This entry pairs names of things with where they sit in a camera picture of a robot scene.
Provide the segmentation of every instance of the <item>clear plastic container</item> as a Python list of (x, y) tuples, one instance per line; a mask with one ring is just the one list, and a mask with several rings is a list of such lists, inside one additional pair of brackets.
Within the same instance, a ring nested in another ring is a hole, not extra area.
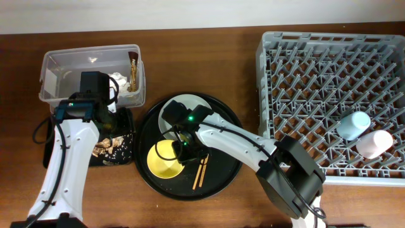
[(40, 73), (42, 87), (39, 99), (57, 107), (80, 89), (80, 76), (86, 71), (118, 72), (130, 81), (131, 64), (128, 52), (138, 53), (136, 91), (119, 93), (117, 107), (138, 107), (145, 103), (145, 71), (135, 44), (84, 47), (50, 51), (45, 54)]

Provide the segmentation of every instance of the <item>wooden chopstick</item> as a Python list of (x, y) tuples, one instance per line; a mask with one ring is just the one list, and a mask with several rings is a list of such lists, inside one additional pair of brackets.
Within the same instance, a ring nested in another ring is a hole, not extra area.
[(193, 189), (193, 190), (196, 190), (196, 186), (197, 186), (197, 182), (198, 182), (198, 177), (200, 176), (201, 167), (203, 166), (203, 165), (201, 165), (202, 162), (204, 162), (204, 159), (201, 159), (200, 166), (198, 166), (198, 171), (197, 171), (196, 179), (194, 180), (194, 184), (192, 185), (192, 189)]
[(198, 185), (199, 187), (203, 186), (203, 180), (204, 180), (204, 175), (205, 175), (205, 169), (207, 168), (208, 156), (209, 155), (207, 155), (207, 157), (204, 160), (204, 166), (202, 167), (202, 174), (201, 174), (201, 178), (200, 178), (200, 184)]

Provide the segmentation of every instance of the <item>gray dish rack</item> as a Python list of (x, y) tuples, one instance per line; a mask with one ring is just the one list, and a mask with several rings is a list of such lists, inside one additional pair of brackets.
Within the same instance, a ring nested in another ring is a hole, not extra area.
[[(256, 52), (259, 135), (299, 140), (327, 184), (405, 186), (405, 37), (266, 32)], [(368, 160), (336, 127), (354, 111), (394, 145)]]

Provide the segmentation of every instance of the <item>yellow bowl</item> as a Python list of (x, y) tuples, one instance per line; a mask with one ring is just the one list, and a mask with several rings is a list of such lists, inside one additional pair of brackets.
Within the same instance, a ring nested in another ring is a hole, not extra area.
[[(173, 140), (162, 140), (158, 142), (158, 151), (160, 156), (163, 158), (174, 158), (175, 152), (171, 146)], [(165, 161), (162, 160), (156, 150), (154, 145), (149, 150), (147, 154), (147, 167), (152, 172), (153, 175), (162, 179), (170, 179), (177, 176), (182, 172), (184, 166), (181, 165), (177, 160)]]

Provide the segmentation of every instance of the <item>table surface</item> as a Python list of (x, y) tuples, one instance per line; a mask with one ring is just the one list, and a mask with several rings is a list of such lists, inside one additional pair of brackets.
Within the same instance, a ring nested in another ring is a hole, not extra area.
[[(32, 131), (49, 115), (38, 98), (47, 51), (138, 44), (146, 72), (146, 103), (132, 109), (141, 120), (153, 104), (178, 92), (203, 92), (229, 105), (244, 128), (257, 133), (259, 101), (255, 52), (266, 31), (405, 35), (405, 22), (0, 35), (0, 227), (25, 220), (46, 169), (43, 145)], [(45, 137), (45, 130), (40, 131)], [(405, 190), (397, 187), (324, 186), (321, 207), (328, 224), (402, 227)], [(266, 197), (255, 174), (243, 166), (216, 196), (183, 202), (153, 191), (135, 164), (90, 168), (83, 200), (89, 227), (289, 226)]]

